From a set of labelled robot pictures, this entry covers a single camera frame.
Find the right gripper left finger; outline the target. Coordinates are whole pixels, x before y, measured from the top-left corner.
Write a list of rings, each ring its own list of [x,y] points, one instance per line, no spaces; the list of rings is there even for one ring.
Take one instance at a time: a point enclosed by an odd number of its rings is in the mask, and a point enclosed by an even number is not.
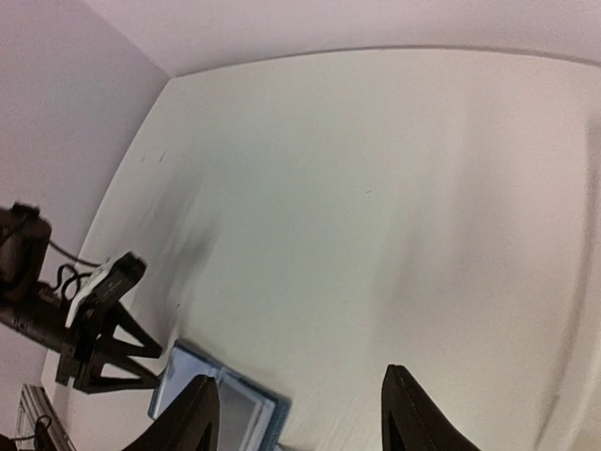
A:
[[[126,451],[195,451],[218,448],[220,400],[217,382],[195,376],[159,418]]]

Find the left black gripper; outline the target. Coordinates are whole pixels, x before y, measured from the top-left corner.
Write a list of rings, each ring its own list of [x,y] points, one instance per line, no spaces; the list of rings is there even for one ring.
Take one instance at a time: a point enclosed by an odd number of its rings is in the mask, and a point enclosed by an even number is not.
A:
[[[56,282],[40,279],[48,249],[68,261],[59,266]],[[1,209],[1,323],[57,354],[68,333],[67,314],[72,302],[70,286],[80,290],[90,276],[79,272],[80,264],[97,269],[99,264],[76,257],[52,241],[52,226],[36,206],[16,202]],[[159,377],[133,357],[158,359],[162,346],[116,302],[98,313],[96,354],[85,371],[84,392],[103,394],[128,390],[152,390]]]

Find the blue card holder wallet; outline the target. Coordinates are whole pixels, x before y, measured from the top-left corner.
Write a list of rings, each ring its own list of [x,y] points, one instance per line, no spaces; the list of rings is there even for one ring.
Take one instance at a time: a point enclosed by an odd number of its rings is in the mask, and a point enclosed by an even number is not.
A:
[[[280,450],[291,401],[220,362],[193,342],[175,341],[148,416],[156,420],[197,375],[214,379],[220,401],[220,450]]]

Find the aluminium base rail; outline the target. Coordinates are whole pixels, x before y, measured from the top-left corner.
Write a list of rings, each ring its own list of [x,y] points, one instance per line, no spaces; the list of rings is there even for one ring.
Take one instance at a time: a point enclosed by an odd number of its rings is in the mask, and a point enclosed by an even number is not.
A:
[[[14,441],[18,450],[75,451],[42,386],[24,384]]]

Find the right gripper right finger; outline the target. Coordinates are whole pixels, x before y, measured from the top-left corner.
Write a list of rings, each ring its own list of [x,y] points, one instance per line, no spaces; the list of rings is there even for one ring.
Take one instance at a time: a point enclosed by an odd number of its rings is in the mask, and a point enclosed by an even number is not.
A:
[[[381,388],[383,450],[477,451],[402,365],[388,365]]]

